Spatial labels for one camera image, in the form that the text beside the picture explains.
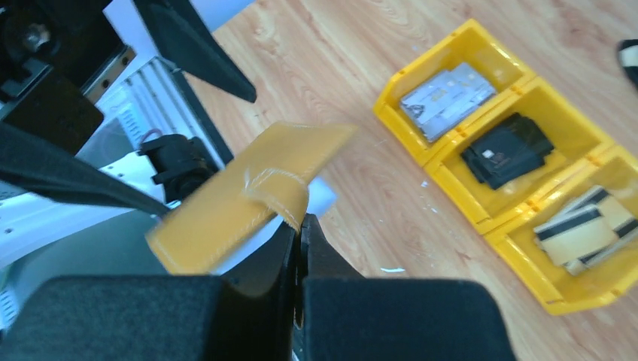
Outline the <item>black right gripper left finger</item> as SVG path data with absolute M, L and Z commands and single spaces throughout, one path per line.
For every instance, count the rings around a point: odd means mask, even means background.
M 3 360 L 287 360 L 295 248 L 280 226 L 225 275 L 45 282 L 1 344 Z

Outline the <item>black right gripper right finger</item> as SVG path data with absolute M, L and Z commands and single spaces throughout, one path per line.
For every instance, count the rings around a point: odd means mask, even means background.
M 365 278 L 327 241 L 315 215 L 302 224 L 297 360 L 514 360 L 493 296 L 456 278 Z

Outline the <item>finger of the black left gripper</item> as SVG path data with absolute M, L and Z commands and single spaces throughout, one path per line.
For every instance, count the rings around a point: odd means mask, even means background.
M 131 208 L 165 216 L 155 198 L 49 142 L 1 124 L 1 180 L 55 202 Z
M 135 1 L 162 58 L 183 71 L 247 102 L 255 86 L 215 41 L 190 1 Z

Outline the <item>yellow leather card holder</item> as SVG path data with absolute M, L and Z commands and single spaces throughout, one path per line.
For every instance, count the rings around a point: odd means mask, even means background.
M 147 234 L 150 250 L 170 274 L 203 275 L 277 216 L 298 232 L 309 184 L 355 130 L 351 124 L 272 124 Z

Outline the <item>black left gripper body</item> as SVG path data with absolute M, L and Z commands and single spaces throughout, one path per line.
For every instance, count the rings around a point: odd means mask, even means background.
M 96 102 L 135 58 L 107 1 L 1 3 L 1 120 L 76 154 L 104 120 Z

